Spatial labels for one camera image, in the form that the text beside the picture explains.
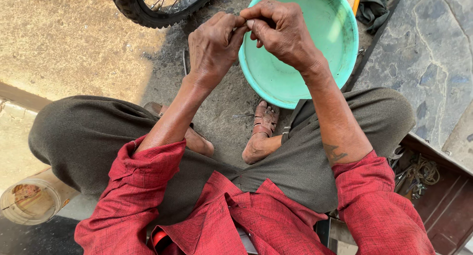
dark gray trousers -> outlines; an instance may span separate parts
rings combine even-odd
[[[411,105],[392,89],[344,94],[353,115],[379,156],[393,149],[414,126]],[[148,133],[157,118],[144,108],[101,96],[72,96],[44,107],[29,135],[33,155],[84,194],[99,196],[123,144]],[[156,223],[174,224],[191,212],[214,170],[242,191],[254,192],[269,178],[289,198],[323,213],[338,204],[333,172],[322,148],[311,100],[299,101],[282,146],[248,168],[218,162],[186,149],[180,171],[169,181]]]

bicycle wheel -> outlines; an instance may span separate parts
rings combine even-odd
[[[163,28],[180,22],[209,0],[113,0],[118,10],[135,23]]]

plastic container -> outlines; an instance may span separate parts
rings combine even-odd
[[[5,190],[0,198],[0,208],[12,222],[36,225],[48,221],[78,194],[47,168]]]
[[[252,0],[249,7],[261,0]],[[339,88],[350,77],[358,55],[358,27],[347,0],[278,0],[296,2],[304,13],[310,36],[329,63]],[[277,59],[246,33],[238,53],[246,80],[255,92],[278,107],[294,109],[311,98],[301,75]]]

foot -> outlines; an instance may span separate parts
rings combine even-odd
[[[198,135],[191,127],[187,129],[184,137],[186,138],[187,147],[189,147],[191,151],[212,157],[214,152],[213,144]]]
[[[259,106],[266,108],[270,112],[274,112],[274,109],[271,106],[268,106],[266,101],[261,101]],[[252,165],[272,154],[280,146],[281,135],[269,137],[265,132],[255,133],[246,144],[245,150],[243,150],[243,161],[248,165]]]

bicycle tire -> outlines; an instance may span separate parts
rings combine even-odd
[[[144,0],[113,0],[118,10],[128,19],[148,28],[166,28],[187,18],[210,0],[197,0],[183,10],[175,13],[152,11]]]

